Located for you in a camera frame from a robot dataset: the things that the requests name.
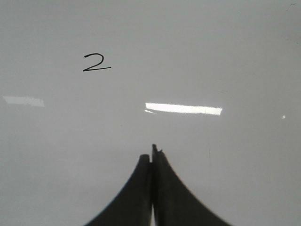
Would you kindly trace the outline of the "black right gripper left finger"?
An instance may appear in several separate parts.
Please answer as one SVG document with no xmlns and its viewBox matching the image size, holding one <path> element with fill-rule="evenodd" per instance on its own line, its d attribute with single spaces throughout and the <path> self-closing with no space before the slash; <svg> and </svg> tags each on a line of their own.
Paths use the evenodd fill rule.
<svg viewBox="0 0 301 226">
<path fill-rule="evenodd" d="M 151 225 L 152 165 L 150 156 L 140 155 L 138 163 L 117 196 L 87 226 Z"/>
</svg>

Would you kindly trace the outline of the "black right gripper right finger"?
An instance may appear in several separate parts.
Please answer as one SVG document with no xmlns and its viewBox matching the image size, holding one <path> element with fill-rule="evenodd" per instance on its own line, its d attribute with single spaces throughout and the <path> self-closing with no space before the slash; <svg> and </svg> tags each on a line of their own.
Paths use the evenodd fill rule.
<svg viewBox="0 0 301 226">
<path fill-rule="evenodd" d="M 229 226 L 185 186 L 166 155 L 152 145 L 153 205 L 157 226 Z"/>
</svg>

